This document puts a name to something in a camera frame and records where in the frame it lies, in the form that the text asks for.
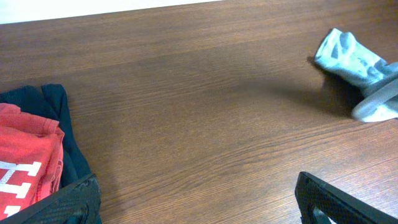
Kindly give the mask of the light blue t-shirt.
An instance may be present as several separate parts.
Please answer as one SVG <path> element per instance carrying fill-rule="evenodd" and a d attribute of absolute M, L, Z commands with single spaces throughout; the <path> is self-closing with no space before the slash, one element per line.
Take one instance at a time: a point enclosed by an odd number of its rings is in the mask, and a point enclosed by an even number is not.
<path fill-rule="evenodd" d="M 333 28 L 322 40 L 314 62 L 359 88 L 364 99 L 351 115 L 365 123 L 397 118 L 397 63 L 367 49 L 350 32 Z"/>

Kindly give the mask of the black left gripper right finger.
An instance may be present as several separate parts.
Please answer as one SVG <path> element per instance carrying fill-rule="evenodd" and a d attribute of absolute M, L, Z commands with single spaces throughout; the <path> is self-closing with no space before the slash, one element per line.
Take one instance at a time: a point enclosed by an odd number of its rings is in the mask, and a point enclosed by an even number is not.
<path fill-rule="evenodd" d="M 299 173 L 295 186 L 295 198 L 303 224 L 397 224 L 397 218 L 360 201 L 308 172 Z"/>

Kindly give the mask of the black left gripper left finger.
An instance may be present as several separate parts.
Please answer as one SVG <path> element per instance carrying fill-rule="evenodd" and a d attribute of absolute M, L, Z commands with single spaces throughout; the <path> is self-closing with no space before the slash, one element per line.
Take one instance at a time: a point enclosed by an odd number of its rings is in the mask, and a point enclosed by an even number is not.
<path fill-rule="evenodd" d="M 1 224 L 101 223 L 100 206 L 100 185 L 97 176 L 90 174 L 2 220 Z"/>

